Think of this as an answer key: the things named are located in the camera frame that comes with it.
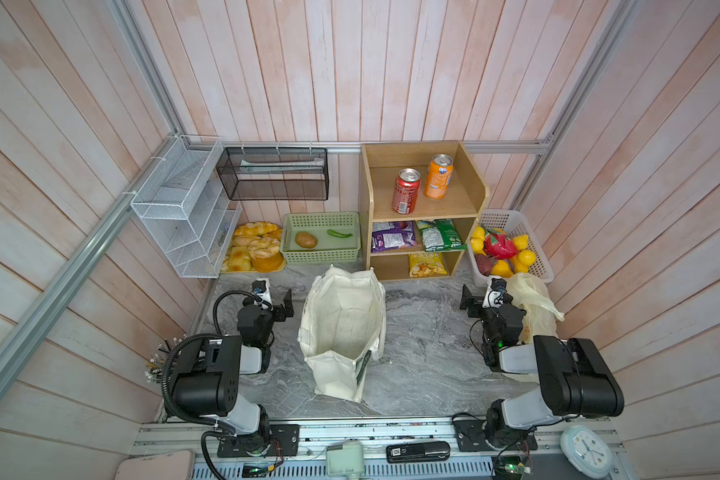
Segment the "yellow plastic grocery bag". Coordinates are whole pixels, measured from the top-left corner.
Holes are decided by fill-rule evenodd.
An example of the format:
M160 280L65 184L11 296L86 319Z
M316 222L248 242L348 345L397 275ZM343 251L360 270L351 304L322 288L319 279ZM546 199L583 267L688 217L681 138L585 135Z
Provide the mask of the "yellow plastic grocery bag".
M538 335L558 336L557 324L564 321L564 314L556 308L544 282L529 273L518 273L507 280L507 292L513 297L512 304L526 311L519 336L522 344L531 344Z

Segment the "red dragon fruit toy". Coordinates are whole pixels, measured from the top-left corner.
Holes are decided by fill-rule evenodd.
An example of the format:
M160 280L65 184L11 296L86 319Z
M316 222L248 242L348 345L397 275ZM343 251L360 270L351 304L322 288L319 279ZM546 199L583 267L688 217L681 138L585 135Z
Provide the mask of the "red dragon fruit toy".
M487 230L483 243L483 252L497 260L514 257L518 250L513 241L501 231Z

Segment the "cream canvas tote bag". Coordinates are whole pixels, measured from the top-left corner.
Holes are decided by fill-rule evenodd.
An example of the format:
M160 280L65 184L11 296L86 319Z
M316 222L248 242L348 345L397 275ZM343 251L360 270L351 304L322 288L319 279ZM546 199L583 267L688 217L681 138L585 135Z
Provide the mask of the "cream canvas tote bag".
M298 341L320 395L360 402L368 364L383 355L385 289L373 270L330 266L304 301Z

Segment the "purple snack bag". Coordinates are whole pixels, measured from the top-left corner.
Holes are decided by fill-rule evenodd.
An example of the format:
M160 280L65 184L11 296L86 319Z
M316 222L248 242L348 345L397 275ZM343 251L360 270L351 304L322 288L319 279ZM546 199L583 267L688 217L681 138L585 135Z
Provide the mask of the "purple snack bag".
M371 232L371 251L385 251L409 248L417 245L415 227L412 221L374 223Z

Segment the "red soda can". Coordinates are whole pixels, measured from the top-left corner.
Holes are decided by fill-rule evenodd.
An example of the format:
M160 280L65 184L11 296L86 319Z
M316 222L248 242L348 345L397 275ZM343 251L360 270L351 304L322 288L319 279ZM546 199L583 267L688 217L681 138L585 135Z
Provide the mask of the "red soda can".
M410 214L418 198L421 183L421 174L413 168L399 171L394 184L391 207L401 215Z

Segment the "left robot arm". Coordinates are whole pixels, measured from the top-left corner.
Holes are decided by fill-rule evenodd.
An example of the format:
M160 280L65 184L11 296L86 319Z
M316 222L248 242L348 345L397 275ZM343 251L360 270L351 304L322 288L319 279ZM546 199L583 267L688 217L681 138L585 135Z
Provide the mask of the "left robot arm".
M222 333L218 306L231 296L242 296L237 333ZM220 448L236 447L255 457L275 454L280 442L272 433L265 408L239 391L240 378L267 371L274 345L273 328L294 316L292 292L280 304L271 302L264 281L251 292L230 290L214 302L214 331L186 337L169 350L162 367L160 388L166 414L185 422L206 425L205 433Z

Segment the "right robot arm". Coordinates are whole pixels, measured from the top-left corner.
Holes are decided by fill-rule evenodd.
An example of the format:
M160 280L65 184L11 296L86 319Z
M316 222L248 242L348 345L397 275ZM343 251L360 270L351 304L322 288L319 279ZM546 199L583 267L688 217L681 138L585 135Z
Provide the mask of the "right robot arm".
M622 389L592 340L536 335L520 342L528 311L514 304L505 280L493 279L483 296L464 286L459 308L482 327L474 347L491 371L534 374L539 381L530 392L491 403L482 424L487 445L514 446L542 426L623 412Z

